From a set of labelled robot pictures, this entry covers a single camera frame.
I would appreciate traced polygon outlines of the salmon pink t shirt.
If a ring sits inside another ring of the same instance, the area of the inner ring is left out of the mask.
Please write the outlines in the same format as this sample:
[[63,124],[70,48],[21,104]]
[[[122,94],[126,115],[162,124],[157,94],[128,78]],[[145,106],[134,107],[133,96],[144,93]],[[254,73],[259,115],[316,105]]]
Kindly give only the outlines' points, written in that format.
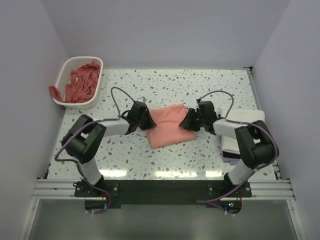
[[149,113],[156,124],[156,127],[147,130],[152,149],[196,139],[194,132],[179,126],[188,113],[188,108],[183,103],[151,109]]

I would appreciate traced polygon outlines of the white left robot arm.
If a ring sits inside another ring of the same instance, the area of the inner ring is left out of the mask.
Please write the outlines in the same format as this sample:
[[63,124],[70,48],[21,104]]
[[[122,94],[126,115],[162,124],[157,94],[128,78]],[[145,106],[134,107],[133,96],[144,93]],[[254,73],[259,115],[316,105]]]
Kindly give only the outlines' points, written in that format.
[[71,159],[67,162],[76,164],[78,172],[86,183],[86,191],[92,196],[99,196],[104,190],[104,177],[98,169],[95,156],[105,137],[129,135],[138,128],[145,131],[155,128],[147,105],[134,101],[130,110],[125,111],[119,118],[94,120],[82,114],[61,141],[61,150],[55,160],[65,150]]

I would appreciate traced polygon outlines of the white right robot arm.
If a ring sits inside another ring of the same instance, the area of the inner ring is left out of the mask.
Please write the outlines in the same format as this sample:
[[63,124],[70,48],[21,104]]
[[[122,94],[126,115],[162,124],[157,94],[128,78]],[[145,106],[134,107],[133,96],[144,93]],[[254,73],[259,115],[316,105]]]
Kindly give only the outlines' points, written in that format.
[[179,127],[193,132],[203,128],[206,132],[236,140],[240,161],[223,177],[220,196],[235,196],[241,186],[260,170],[276,160],[279,148],[262,120],[240,122],[218,117],[211,101],[198,101],[190,108]]

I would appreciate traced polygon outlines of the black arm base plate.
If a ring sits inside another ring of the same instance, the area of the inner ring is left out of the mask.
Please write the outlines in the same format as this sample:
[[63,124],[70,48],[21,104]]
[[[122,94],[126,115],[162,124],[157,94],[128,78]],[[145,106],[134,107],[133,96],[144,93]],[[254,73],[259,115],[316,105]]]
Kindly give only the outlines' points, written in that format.
[[196,205],[220,197],[223,180],[104,180],[102,190],[83,180],[73,183],[74,196],[84,198],[87,211],[123,205]]

